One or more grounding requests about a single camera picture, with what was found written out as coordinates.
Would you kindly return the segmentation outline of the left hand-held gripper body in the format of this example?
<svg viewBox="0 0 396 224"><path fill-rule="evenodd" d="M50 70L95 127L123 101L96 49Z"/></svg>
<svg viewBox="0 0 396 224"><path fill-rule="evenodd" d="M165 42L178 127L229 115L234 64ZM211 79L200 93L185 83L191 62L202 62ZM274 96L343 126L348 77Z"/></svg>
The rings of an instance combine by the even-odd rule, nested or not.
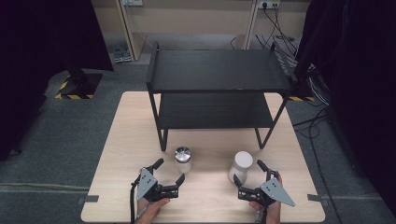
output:
<svg viewBox="0 0 396 224"><path fill-rule="evenodd" d="M136 200L139 202L146 199L148 202L158 202L164 198L177 198L179 186L179 181L175 185L163 186L151 170L143 168L138 179Z"/></svg>

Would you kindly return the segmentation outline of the person's left hand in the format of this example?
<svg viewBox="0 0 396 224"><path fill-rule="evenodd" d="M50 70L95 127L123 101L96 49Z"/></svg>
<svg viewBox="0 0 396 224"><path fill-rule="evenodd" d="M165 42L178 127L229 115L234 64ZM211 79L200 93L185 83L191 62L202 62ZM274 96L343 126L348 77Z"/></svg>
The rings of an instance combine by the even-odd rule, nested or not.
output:
<svg viewBox="0 0 396 224"><path fill-rule="evenodd" d="M146 199L142 199L137 203L138 216L135 219L135 224L152 224L154 219L160 214L161 208L170 203L169 198L164 198L158 202L150 203Z"/></svg>

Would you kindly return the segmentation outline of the person's right hand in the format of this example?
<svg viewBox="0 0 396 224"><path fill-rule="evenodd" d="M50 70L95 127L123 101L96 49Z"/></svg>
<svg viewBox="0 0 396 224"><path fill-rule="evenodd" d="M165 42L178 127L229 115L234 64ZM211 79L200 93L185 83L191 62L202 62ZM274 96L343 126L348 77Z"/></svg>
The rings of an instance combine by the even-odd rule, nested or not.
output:
<svg viewBox="0 0 396 224"><path fill-rule="evenodd" d="M260 223L262 221L263 215L266 215L266 224L280 224L281 202L275 201L267 208L263 207L257 202L249 202L248 204L256 210L256 223Z"/></svg>

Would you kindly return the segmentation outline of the glass jar with metal lid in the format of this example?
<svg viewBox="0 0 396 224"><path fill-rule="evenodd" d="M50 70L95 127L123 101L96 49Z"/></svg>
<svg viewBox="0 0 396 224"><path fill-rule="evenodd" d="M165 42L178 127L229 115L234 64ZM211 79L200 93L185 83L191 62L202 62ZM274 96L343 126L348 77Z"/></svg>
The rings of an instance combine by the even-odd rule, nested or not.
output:
<svg viewBox="0 0 396 224"><path fill-rule="evenodd" d="M175 151L176 168L180 174L191 170L191 150L188 147L178 147Z"/></svg>

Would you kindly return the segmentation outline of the black two-tier shelf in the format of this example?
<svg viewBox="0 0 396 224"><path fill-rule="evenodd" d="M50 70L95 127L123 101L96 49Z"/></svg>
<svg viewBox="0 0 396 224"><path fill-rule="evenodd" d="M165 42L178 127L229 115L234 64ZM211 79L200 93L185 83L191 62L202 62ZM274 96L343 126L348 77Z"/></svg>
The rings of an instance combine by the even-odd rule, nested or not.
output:
<svg viewBox="0 0 396 224"><path fill-rule="evenodd" d="M161 49L154 44L146 79L161 150L174 129L271 133L296 84L287 56L269 49Z"/></svg>

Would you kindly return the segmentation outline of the black stand base hazard tape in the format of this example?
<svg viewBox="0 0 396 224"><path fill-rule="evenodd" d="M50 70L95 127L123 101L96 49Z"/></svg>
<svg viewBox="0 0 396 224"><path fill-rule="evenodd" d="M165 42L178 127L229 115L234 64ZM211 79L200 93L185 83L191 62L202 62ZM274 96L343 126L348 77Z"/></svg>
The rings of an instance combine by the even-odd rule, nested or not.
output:
<svg viewBox="0 0 396 224"><path fill-rule="evenodd" d="M61 85L56 99L91 99L98 87L102 78L102 74L86 74L83 73L82 77L73 77L69 75Z"/></svg>

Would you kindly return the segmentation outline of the grey tape strip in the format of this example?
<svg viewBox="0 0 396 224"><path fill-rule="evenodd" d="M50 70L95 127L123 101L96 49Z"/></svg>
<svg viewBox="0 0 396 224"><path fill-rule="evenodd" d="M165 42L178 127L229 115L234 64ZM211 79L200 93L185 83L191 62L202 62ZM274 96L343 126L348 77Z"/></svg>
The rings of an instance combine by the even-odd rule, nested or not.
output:
<svg viewBox="0 0 396 224"><path fill-rule="evenodd" d="M87 195L85 197L78 198L77 204L97 203L98 200L99 200L99 195Z"/></svg>
<svg viewBox="0 0 396 224"><path fill-rule="evenodd" d="M322 204L322 206L329 206L328 200L320 195L307 194L307 200L312 202L319 202Z"/></svg>

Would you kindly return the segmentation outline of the glass jar with white lid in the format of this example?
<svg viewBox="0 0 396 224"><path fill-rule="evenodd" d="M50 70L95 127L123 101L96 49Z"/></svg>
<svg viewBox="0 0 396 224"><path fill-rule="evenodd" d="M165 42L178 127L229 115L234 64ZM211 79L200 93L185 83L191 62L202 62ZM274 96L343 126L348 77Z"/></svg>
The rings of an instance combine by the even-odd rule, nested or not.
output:
<svg viewBox="0 0 396 224"><path fill-rule="evenodd" d="M234 155L233 165L231 166L228 177L233 182L236 175L240 182L244 184L248 178L248 170L252 166L253 157L246 151L239 151Z"/></svg>

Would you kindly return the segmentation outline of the dark curtain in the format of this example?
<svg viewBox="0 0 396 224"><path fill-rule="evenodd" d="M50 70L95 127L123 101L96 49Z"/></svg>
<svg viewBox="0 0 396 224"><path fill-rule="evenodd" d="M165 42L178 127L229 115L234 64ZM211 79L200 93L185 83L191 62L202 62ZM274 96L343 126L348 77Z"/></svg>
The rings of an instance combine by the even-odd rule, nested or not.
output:
<svg viewBox="0 0 396 224"><path fill-rule="evenodd" d="M310 0L297 60L323 75L350 152L396 216L396 0Z"/></svg>
<svg viewBox="0 0 396 224"><path fill-rule="evenodd" d="M113 69L92 0L0 0L0 161L21 141L50 79Z"/></svg>

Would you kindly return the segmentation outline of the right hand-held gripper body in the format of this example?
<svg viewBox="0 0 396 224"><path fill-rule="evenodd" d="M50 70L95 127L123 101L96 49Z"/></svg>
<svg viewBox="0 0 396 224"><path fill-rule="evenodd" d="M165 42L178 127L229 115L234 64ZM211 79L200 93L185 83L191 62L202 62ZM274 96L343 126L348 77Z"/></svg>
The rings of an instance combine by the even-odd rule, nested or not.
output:
<svg viewBox="0 0 396 224"><path fill-rule="evenodd" d="M244 201L257 202L264 207L269 206L275 201L292 207L295 206L294 200L289 196L277 178L272 178L255 189L248 189L242 186L238 189L238 198Z"/></svg>

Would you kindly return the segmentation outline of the white wall socket with plugs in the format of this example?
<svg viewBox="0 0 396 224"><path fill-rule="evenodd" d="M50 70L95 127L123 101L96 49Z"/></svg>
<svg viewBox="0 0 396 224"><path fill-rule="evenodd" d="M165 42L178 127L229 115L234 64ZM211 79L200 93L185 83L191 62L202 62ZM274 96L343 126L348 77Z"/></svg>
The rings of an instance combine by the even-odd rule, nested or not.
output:
<svg viewBox="0 0 396 224"><path fill-rule="evenodd" d="M260 0L258 8L260 9L275 9L280 5L281 0Z"/></svg>

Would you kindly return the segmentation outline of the light wooden cabinet frame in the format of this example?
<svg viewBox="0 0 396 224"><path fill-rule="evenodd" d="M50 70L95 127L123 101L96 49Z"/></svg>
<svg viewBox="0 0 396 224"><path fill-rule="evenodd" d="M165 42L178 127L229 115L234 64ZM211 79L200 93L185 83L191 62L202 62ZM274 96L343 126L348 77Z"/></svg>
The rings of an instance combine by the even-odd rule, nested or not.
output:
<svg viewBox="0 0 396 224"><path fill-rule="evenodd" d="M255 49L270 35L300 37L312 0L281 0L260 9L260 0L91 0L108 49L127 47L143 61L159 41L169 49Z"/></svg>

